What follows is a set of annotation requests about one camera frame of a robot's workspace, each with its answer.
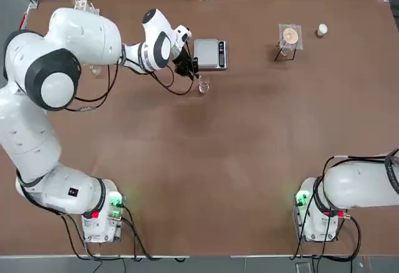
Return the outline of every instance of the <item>small glass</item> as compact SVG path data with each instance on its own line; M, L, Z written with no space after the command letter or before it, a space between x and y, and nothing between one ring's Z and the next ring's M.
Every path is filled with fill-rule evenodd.
M90 64L90 65L89 65L89 69L90 69L90 71L92 72L92 74L94 75L94 77L95 77L96 79L101 78L101 76L100 76L100 74L101 74L101 67L100 67L100 66Z
M209 76L208 75L200 75L199 77L199 92L200 94L205 94L209 90Z

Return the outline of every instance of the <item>green indicator light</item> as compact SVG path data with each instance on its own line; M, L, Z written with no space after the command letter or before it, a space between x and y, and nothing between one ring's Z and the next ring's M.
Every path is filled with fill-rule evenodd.
M300 190L296 194L296 200L298 206L305 206L307 205L307 197L310 193L308 191Z

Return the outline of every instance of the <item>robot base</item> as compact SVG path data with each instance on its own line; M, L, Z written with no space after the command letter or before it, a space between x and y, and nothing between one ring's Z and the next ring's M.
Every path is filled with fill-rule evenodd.
M113 181L102 180L106 187L104 206L97 218L84 218L82 225L85 242L119 242L122 239L123 208L116 206L124 203L124 197L118 192Z
M313 184L315 181L315 178L307 178L295 195L294 221L297 235L299 238L303 228L303 237L307 242L333 241L337 232L338 216L330 218L329 233L326 238L325 232L327 231L329 217L319 211L314 200L310 203L309 213L306 216L305 224L303 224L310 197L313 195Z

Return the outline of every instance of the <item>label on robot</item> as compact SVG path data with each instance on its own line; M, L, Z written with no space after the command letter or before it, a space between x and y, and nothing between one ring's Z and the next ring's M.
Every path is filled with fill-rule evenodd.
M93 226L93 222L91 220L84 219L83 225L85 228L91 228Z
M68 195L69 195L69 196L73 196L73 197L77 197L77 193L78 193L78 192L79 192L78 189L69 188Z

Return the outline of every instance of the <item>gray floor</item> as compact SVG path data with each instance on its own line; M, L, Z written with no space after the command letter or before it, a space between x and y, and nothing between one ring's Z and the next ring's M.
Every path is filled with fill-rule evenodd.
M142 260L133 262L126 259L128 273L311 273L311 264L307 268L296 270L297 266L306 266L307 261L290 261L288 257L191 257L184 263L174 259L163 259L156 262ZM0 259L2 273L91 273L99 265L95 261L81 261L75 257L47 257L32 259ZM97 273L123 273L122 261L104 262ZM350 272L350 264L339 264L325 259L319 264L319 273ZM397 257L358 257L353 262L353 273L397 273L399 258Z

